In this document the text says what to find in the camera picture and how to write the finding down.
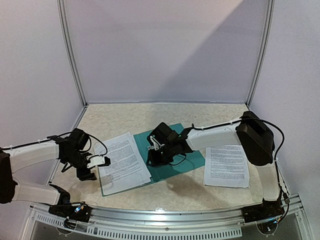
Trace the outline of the green file folder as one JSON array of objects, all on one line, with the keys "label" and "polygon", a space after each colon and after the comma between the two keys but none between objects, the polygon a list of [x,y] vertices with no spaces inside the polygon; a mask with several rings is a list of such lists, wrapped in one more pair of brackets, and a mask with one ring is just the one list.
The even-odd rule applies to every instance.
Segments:
[{"label": "green file folder", "polygon": [[[147,136],[150,133],[151,131],[149,130],[149,131],[145,131],[145,132],[133,135],[133,138],[135,140],[139,153],[145,163],[147,162],[147,155],[148,155],[147,146],[149,145],[147,141]],[[184,156],[182,155],[175,156],[173,158],[173,164],[174,166],[164,165],[164,166],[158,166],[158,167],[152,167],[152,166],[146,165],[151,174],[151,182],[140,187],[154,184],[154,183],[163,181],[165,179],[168,179],[170,177],[187,173],[189,171],[200,168],[205,165],[205,158],[200,153],[200,151],[195,151],[193,153],[188,153],[186,155],[186,160],[184,160]]]}]

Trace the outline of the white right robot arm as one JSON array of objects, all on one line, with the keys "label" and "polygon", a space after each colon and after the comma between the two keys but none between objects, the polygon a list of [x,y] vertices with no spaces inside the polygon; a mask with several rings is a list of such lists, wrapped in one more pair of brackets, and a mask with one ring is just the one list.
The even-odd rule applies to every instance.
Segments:
[{"label": "white right robot arm", "polygon": [[276,169],[273,123],[259,118],[252,111],[245,111],[236,120],[206,127],[184,128],[178,133],[166,123],[160,123],[148,136],[150,144],[147,165],[159,167],[173,162],[177,155],[186,155],[224,145],[241,145],[247,160],[256,167],[261,185],[263,200],[258,213],[269,218],[278,210],[276,200],[281,195],[279,173]]}]

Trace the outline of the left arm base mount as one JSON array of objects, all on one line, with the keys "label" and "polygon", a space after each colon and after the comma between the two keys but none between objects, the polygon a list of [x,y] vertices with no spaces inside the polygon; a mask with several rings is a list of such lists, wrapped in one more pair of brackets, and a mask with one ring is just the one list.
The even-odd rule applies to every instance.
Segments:
[{"label": "left arm base mount", "polygon": [[88,223],[93,208],[84,201],[71,202],[68,192],[60,194],[58,203],[50,205],[48,212],[52,215],[64,218],[63,227],[74,230],[78,222]]}]

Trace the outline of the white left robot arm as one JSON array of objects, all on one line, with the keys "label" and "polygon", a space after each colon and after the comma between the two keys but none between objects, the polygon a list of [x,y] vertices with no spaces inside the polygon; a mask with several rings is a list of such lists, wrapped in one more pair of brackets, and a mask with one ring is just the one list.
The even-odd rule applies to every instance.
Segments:
[{"label": "white left robot arm", "polygon": [[50,160],[59,160],[63,164],[62,172],[70,168],[76,170],[80,181],[95,181],[94,167],[109,166],[111,160],[107,153],[92,154],[85,149],[95,137],[75,128],[70,132],[51,135],[45,139],[0,149],[0,202],[13,201],[43,203],[54,206],[63,216],[74,213],[70,194],[61,187],[50,184],[19,182],[13,174],[24,168]]}]

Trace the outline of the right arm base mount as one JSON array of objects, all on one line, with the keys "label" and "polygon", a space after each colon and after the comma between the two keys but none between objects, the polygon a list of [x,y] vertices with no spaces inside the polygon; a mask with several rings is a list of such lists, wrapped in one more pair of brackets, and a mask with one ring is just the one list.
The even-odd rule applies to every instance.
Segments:
[{"label": "right arm base mount", "polygon": [[241,208],[242,217],[245,223],[258,222],[262,220],[273,220],[275,224],[281,222],[288,214],[290,199],[287,193],[280,195],[275,201],[262,200],[262,203],[245,206]]}]

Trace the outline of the printed text page sheet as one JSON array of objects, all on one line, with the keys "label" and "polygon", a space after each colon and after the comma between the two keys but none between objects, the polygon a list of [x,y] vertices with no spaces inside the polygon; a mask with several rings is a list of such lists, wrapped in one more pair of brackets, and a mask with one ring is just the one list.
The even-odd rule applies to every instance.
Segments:
[{"label": "printed text page sheet", "polygon": [[111,196],[141,187],[151,182],[151,174],[130,132],[96,145],[94,152],[103,154],[107,149],[110,165],[99,166],[99,182],[102,196]]}]

